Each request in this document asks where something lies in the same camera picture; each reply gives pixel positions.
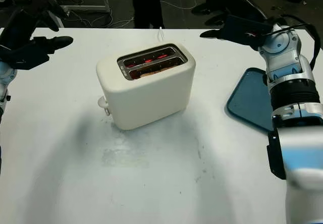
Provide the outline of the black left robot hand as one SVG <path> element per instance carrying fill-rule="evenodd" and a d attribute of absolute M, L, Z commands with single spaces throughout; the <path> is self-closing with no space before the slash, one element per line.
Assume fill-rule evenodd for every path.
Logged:
<path fill-rule="evenodd" d="M 28 4 L 17 9 L 1 33 L 1 58 L 17 57 L 19 54 L 48 55 L 72 44 L 73 38 L 69 36 L 31 38 L 40 22 L 52 31 L 59 30 L 50 17 L 50 12 L 60 18 L 67 16 L 55 0 L 30 0 Z"/>

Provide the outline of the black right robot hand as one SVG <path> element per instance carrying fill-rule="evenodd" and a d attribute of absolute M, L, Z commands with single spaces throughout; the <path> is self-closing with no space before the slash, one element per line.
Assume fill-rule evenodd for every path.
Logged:
<path fill-rule="evenodd" d="M 206 0 L 191 12 L 197 16 L 216 14 L 205 22 L 216 29 L 201 33 L 201 38 L 226 40 L 250 46 L 255 51 L 263 46 L 265 34 L 273 28 L 266 15 L 250 0 Z"/>

